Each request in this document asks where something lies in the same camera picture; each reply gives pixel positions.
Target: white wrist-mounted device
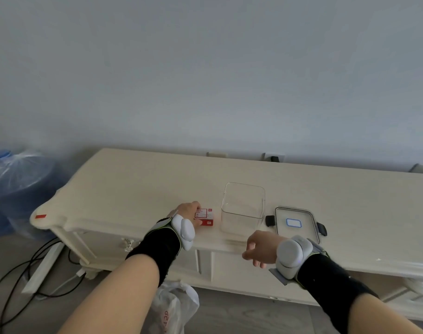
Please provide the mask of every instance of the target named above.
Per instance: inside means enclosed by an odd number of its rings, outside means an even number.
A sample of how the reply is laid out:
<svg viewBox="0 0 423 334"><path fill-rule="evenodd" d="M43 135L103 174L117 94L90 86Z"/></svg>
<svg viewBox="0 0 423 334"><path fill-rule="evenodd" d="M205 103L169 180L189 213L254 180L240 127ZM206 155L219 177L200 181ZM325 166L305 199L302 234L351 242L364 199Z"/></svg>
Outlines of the white wrist-mounted device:
<svg viewBox="0 0 423 334"><path fill-rule="evenodd" d="M185 219L181 215L177 214L176 211L171 218L157 222L148 231L148 233L160 228L170 228L174 230L184 250L188 251L190 248L192 248L196 233L195 227L193 226L193 223L190 221L190 219Z"/></svg>
<svg viewBox="0 0 423 334"><path fill-rule="evenodd" d="M313 254L322 253L326 256L326 251L310 239L302 236L293 236L282 241L276 249L276 269L269 269L283 285L291 282L300 283L297 280L298 271L307 258Z"/></svg>

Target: white power strip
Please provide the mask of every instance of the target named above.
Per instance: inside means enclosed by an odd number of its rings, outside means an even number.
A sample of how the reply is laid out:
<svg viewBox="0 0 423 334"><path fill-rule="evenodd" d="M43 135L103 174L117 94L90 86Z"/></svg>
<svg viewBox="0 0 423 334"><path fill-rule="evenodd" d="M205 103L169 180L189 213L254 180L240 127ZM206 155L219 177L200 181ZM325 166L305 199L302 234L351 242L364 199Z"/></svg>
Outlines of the white power strip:
<svg viewBox="0 0 423 334"><path fill-rule="evenodd" d="M64 248L63 243L58 243L53 245L46 256L43 258L42 262L26 284L26 286L21 291L22 294L34 294L38 291L49 271L51 270L53 264L57 260L58 256Z"/></svg>

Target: hand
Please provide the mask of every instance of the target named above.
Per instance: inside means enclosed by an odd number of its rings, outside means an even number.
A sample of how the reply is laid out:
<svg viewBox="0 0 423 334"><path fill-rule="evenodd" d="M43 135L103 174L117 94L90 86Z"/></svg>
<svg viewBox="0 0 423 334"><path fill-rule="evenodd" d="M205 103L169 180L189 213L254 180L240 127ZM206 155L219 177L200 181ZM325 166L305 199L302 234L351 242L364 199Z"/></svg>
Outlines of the hand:
<svg viewBox="0 0 423 334"><path fill-rule="evenodd" d="M266 268L266 264L275 264L276 249L287 238L267 231L255 231L247 240L247 250L242 258L253 260L253 266Z"/></svg>
<svg viewBox="0 0 423 334"><path fill-rule="evenodd" d="M175 210L171 211L168 216L171 217L177 210L179 215L181 215L184 219L189 219L195 229L197 229L202 224L202 220L195 219L196 210L198 208L201 208L201 204L197 201L185 202L176 207Z"/></svg>

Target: cabinet top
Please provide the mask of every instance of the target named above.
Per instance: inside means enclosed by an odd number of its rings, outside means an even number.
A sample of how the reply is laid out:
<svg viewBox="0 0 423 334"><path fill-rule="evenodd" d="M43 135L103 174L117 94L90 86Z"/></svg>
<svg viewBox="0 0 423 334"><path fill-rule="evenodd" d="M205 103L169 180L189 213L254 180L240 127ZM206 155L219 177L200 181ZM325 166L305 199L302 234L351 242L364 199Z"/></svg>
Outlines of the cabinet top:
<svg viewBox="0 0 423 334"><path fill-rule="evenodd" d="M31 223L141 239L197 200L214 209L215 224L200 227L195 247L242 253L245 239L220 231L228 182L263 187L266 215L277 206L311 211L328 231L321 245L346 269L423 276L423 174L102 149Z"/></svg>

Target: cabinet leg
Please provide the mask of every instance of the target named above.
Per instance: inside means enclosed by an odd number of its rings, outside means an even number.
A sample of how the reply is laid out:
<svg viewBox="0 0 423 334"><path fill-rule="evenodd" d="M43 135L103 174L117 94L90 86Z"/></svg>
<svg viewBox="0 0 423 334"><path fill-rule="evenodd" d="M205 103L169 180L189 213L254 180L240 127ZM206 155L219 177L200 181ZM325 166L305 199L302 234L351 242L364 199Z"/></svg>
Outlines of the cabinet leg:
<svg viewBox="0 0 423 334"><path fill-rule="evenodd" d="M93 280L98 275L98 273L102 271L102 269L90 269L87 267L84 269L86 271L85 278L88 280Z"/></svg>

